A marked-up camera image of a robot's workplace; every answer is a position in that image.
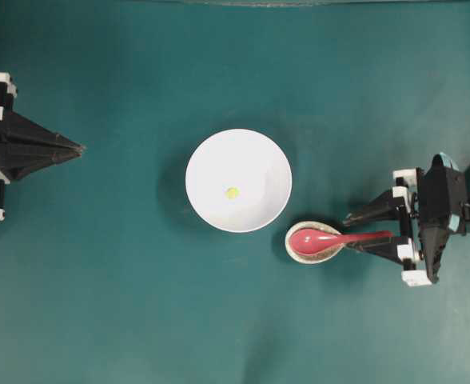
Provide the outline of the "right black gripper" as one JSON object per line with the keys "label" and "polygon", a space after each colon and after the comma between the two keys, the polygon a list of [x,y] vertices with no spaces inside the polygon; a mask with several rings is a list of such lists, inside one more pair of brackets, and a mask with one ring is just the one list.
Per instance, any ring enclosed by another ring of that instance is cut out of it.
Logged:
{"label": "right black gripper", "polygon": [[407,236],[392,236],[349,242],[346,246],[373,254],[404,267],[402,280],[411,287],[430,286],[439,281],[442,254],[449,237],[459,232],[466,201],[464,174],[449,156],[436,156],[431,168],[395,170],[396,185],[365,206],[349,213],[344,226],[369,222],[408,222],[417,208],[420,249]]}

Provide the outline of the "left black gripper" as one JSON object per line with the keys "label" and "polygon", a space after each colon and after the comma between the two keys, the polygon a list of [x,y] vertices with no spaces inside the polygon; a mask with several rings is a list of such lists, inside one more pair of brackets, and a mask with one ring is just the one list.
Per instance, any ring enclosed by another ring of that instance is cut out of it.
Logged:
{"label": "left black gripper", "polygon": [[16,97],[17,88],[10,76],[0,73],[0,221],[5,218],[7,185],[38,170],[79,158],[85,149],[83,145],[13,112]]}

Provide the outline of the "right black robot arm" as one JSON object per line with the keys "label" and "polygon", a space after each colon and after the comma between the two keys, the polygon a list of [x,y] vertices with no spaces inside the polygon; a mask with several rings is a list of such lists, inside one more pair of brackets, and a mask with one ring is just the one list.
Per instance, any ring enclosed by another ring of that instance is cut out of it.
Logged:
{"label": "right black robot arm", "polygon": [[394,186],[349,213],[346,227],[396,221],[400,233],[387,240],[356,241],[351,248],[402,265],[408,286],[438,282],[442,254],[449,238],[470,231],[470,190],[466,177],[446,154],[432,159],[429,170],[396,170]]}

